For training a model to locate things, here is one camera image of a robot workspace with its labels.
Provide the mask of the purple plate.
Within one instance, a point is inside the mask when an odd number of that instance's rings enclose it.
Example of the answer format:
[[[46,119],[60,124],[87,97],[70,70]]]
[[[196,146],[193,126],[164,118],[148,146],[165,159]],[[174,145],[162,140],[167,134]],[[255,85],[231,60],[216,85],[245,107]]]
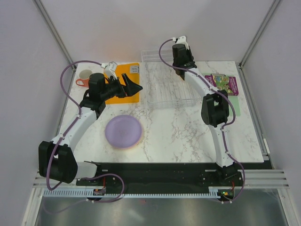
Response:
[[[141,123],[133,116],[118,115],[105,127],[108,143],[119,149],[128,149],[136,145],[143,135]]]

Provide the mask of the light yellow plate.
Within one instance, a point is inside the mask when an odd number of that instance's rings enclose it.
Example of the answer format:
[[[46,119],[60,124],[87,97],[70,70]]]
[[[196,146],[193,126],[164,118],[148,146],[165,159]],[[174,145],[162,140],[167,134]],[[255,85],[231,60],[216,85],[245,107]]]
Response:
[[[134,144],[133,146],[130,146],[130,147],[128,148],[128,150],[139,149],[139,148],[141,148],[142,145],[143,145],[143,141],[137,142],[137,143]]]

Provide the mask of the pink plate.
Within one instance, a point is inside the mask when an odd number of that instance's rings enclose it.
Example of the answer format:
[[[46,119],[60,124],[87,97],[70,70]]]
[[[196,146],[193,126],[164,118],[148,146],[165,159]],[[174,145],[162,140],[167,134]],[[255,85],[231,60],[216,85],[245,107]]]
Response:
[[[143,136],[144,136],[144,132],[142,131],[139,139],[131,147],[135,147],[135,146],[139,145],[139,143],[143,140]]]

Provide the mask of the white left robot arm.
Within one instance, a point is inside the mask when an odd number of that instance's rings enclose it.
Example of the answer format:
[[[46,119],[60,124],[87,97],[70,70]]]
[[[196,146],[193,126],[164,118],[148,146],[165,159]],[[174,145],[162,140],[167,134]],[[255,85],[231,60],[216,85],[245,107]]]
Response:
[[[113,98],[126,98],[137,94],[143,87],[134,83],[124,73],[121,84],[118,77],[106,79],[102,73],[90,75],[88,90],[78,104],[78,113],[69,123],[65,132],[51,141],[39,145],[39,173],[59,183],[71,183],[75,179],[87,178],[93,185],[103,181],[103,173],[97,170],[94,163],[76,161],[73,150],[86,130],[99,118],[106,107],[106,101]]]

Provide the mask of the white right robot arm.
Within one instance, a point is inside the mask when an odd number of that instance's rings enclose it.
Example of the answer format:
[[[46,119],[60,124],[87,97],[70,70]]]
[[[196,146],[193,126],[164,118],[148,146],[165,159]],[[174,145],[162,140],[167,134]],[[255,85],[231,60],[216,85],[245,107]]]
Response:
[[[217,172],[216,182],[220,185],[227,185],[232,179],[241,178],[238,171],[238,164],[229,151],[228,133],[225,129],[230,114],[228,94],[224,90],[218,90],[209,83],[205,76],[197,68],[191,50],[184,44],[172,46],[173,68],[177,75],[189,83],[202,97],[201,118],[209,126],[214,141],[216,153]]]

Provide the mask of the orange cutting mat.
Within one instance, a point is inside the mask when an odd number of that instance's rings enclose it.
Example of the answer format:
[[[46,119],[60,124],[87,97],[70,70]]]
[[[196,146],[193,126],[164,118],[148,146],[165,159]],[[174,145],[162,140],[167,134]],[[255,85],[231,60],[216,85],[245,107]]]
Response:
[[[130,64],[118,64],[115,74],[120,78],[120,83],[125,85],[125,82],[122,79],[122,74],[126,73],[129,79],[140,85],[140,67],[139,63],[130,63]],[[109,100],[106,100],[106,105],[112,104],[132,104],[138,103],[140,100],[139,93],[133,95],[132,97],[118,98],[113,97]]]

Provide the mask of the orange ceramic mug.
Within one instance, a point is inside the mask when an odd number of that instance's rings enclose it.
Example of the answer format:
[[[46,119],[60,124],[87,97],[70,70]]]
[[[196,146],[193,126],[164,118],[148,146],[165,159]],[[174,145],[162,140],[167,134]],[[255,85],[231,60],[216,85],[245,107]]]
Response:
[[[83,70],[79,73],[79,78],[76,79],[76,84],[78,86],[81,86],[81,87],[86,87],[88,88],[89,87],[89,79],[90,79],[90,75],[92,74],[93,72],[91,70]]]

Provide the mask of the purple children's book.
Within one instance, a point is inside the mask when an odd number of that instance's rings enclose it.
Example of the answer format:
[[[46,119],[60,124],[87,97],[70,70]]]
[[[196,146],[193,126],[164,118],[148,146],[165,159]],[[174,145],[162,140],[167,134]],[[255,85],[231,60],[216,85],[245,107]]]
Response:
[[[238,84],[236,77],[225,74],[205,75],[205,78],[219,90],[225,90],[230,96],[238,96]]]

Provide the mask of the green cutting mat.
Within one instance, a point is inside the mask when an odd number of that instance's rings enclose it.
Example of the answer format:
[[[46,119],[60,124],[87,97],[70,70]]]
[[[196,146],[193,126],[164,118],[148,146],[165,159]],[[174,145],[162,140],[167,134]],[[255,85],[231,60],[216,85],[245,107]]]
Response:
[[[230,96],[228,95],[229,101],[232,103],[236,116],[240,116],[240,108],[239,108],[239,100],[238,96]]]

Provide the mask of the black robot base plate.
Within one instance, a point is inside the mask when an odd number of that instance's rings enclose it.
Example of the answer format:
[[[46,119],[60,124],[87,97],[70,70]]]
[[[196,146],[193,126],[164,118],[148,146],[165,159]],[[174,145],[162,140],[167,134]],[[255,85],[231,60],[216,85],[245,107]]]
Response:
[[[215,163],[96,163],[94,180],[78,186],[105,186],[119,193],[205,193],[210,187],[240,187],[241,178],[220,181]]]

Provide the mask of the right aluminium frame post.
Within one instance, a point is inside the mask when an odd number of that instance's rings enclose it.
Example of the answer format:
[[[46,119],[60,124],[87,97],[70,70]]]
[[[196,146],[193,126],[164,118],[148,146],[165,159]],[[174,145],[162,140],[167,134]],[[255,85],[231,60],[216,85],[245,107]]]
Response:
[[[259,28],[257,29],[250,45],[248,46],[246,52],[244,53],[242,59],[240,60],[240,62],[238,64],[240,69],[242,69],[244,67],[244,65],[246,64],[246,62],[248,61],[250,55],[252,54],[254,48],[256,47],[258,41],[262,37],[262,35],[265,32],[268,24],[272,20],[274,14],[276,13],[276,11],[277,11],[277,9],[278,9],[278,7],[280,6],[281,3],[282,3],[282,0],[273,0],[273,2],[271,4],[271,6],[269,7],[266,15],[264,16]]]

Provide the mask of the aluminium frame post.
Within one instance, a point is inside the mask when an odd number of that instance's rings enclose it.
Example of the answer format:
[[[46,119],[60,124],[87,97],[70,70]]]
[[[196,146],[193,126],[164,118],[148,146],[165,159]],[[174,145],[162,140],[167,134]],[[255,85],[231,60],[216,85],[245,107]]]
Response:
[[[46,7],[44,6],[43,2],[41,0],[33,0],[34,5],[36,6],[37,10],[41,14],[45,24],[47,25],[50,33],[52,34],[54,40],[56,41],[57,45],[59,46],[64,58],[66,61],[71,64],[73,63],[73,59],[67,50],[58,30],[55,27],[55,24],[53,23],[49,13],[47,12]]]
[[[272,20],[274,14],[276,13],[276,11],[277,11],[277,9],[278,9],[278,7],[280,6],[281,3],[282,3],[282,0],[273,0],[273,2],[271,4],[271,6],[269,7],[266,15],[264,16],[259,28],[257,29],[250,45],[248,46],[246,52],[244,53],[242,59],[240,60],[240,62],[238,64],[240,69],[242,69],[244,67],[244,65],[246,64],[246,62],[248,61],[250,55],[252,54],[254,48],[256,47],[258,41],[262,37],[262,35],[265,32],[268,24]]]

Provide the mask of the left aluminium frame post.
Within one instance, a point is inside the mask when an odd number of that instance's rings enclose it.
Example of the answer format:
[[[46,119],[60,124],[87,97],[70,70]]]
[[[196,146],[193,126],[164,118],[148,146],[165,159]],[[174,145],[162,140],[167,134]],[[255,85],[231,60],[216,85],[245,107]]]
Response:
[[[73,59],[67,50],[58,30],[55,27],[55,24],[53,23],[49,13],[47,12],[46,7],[44,6],[43,2],[41,0],[33,0],[34,5],[36,6],[37,10],[41,14],[45,24],[47,25],[50,33],[52,34],[54,40],[56,41],[57,45],[59,46],[64,58],[66,61],[71,64],[73,63]]]

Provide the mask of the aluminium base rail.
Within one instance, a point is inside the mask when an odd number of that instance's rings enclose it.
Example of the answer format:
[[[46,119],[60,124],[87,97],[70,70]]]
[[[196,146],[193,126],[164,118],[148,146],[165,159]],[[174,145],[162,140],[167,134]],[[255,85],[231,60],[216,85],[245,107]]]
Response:
[[[246,169],[246,188],[283,188],[289,187],[285,173],[280,169]],[[75,188],[76,180],[70,184],[62,183],[59,188]],[[38,174],[33,183],[33,187],[46,188],[46,179]]]

